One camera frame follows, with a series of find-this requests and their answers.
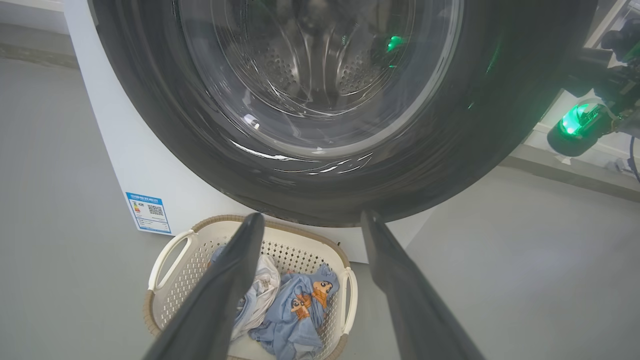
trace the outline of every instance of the white plastic basket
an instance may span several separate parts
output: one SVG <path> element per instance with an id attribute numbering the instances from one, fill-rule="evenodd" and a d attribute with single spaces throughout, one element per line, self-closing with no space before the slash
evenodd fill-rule
<path id="1" fill-rule="evenodd" d="M 207 270 L 211 254 L 231 239 L 243 220 L 244 217 L 235 215 L 208 218 L 174 237 L 164 247 L 151 271 L 143 307 L 145 323 L 153 335 L 157 336 L 171 320 Z M 187 244 L 158 282 L 167 257 L 185 240 Z M 318 330 L 324 347 L 317 356 L 318 359 L 335 360 L 347 343 L 358 305 L 358 283 L 345 253 L 329 239 L 275 222 L 266 222 L 261 251 L 273 256 L 281 274 L 311 274 L 323 262 L 336 273 L 340 289 L 329 300 L 330 310 Z M 275 358 L 248 336 L 233 342 L 228 354 L 230 359 Z"/>

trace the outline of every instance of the basket rim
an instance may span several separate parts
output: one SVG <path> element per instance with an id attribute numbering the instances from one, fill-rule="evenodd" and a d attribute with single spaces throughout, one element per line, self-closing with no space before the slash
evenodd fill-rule
<path id="1" fill-rule="evenodd" d="M 224 222 L 224 221 L 242 222 L 244 221 L 244 218 L 245 217 L 241 215 L 218 215 L 215 217 L 206 218 L 205 220 L 195 224 L 191 229 L 197 234 L 200 230 L 204 229 L 208 225 L 215 224 L 216 222 Z M 347 254 L 345 254 L 344 251 L 336 243 L 329 240 L 328 238 L 325 238 L 324 236 L 320 236 L 318 234 L 311 233 L 310 231 L 307 231 L 307 230 L 299 229 L 294 226 L 285 225 L 285 224 L 281 224 L 279 222 L 270 221 L 270 220 L 265 221 L 264 225 L 272 229 L 287 231 L 288 233 L 304 236 L 311 240 L 315 240 L 320 243 L 323 243 L 329 246 L 330 248 L 332 248 L 332 250 L 334 250 L 340 256 L 340 259 L 342 260 L 342 264 L 344 265 L 344 268 L 351 267 L 351 263 L 347 258 Z M 149 330 L 151 335 L 157 337 L 158 335 L 160 335 L 162 330 L 160 329 L 160 326 L 158 326 L 158 324 L 156 323 L 156 319 L 154 318 L 153 303 L 154 303 L 155 297 L 156 297 L 156 294 L 153 292 L 153 290 L 147 290 L 145 294 L 144 304 L 142 307 L 142 315 L 145 320 L 145 325 L 147 326 L 147 329 Z M 340 354 L 342 353 L 342 350 L 344 350 L 344 347 L 347 343 L 347 338 L 348 338 L 348 334 L 342 334 L 335 349 L 333 350 L 333 352 L 331 352 L 331 354 L 327 355 L 325 360 L 337 359 L 338 356 L 340 356 Z M 242 360 L 238 357 L 232 357 L 232 356 L 227 356 L 227 359 Z"/>

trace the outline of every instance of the laundry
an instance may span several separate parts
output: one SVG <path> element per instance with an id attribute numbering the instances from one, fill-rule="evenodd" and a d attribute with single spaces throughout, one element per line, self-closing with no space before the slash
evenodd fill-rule
<path id="1" fill-rule="evenodd" d="M 282 276 L 280 293 L 262 325 L 249 336 L 277 360 L 312 359 L 323 347 L 317 329 L 338 289 L 338 278 L 326 264 L 312 275 Z"/>
<path id="2" fill-rule="evenodd" d="M 209 264 L 216 262 L 225 245 L 218 247 L 211 255 Z M 231 330 L 231 341 L 246 334 L 250 329 L 258 327 L 276 299 L 280 288 L 280 273 L 271 255 L 262 254 L 258 258 L 253 283 L 249 291 L 238 302 L 234 326 Z"/>

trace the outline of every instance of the front-loading washing machine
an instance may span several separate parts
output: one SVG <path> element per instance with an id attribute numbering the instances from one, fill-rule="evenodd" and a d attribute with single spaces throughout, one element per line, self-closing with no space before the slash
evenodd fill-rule
<path id="1" fill-rule="evenodd" d="M 366 262 L 407 246 L 558 94 L 595 1 L 68 0 L 124 199 L 177 234 L 260 211 Z"/>

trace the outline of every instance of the blue and white sticker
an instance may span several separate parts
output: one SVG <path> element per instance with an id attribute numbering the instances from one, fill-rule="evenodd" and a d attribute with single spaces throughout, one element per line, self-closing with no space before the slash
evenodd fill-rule
<path id="1" fill-rule="evenodd" d="M 137 193 L 127 193 L 127 200 L 129 200 L 129 205 L 133 210 L 133 217 L 136 219 L 140 230 L 171 234 L 162 199 L 138 195 Z"/>

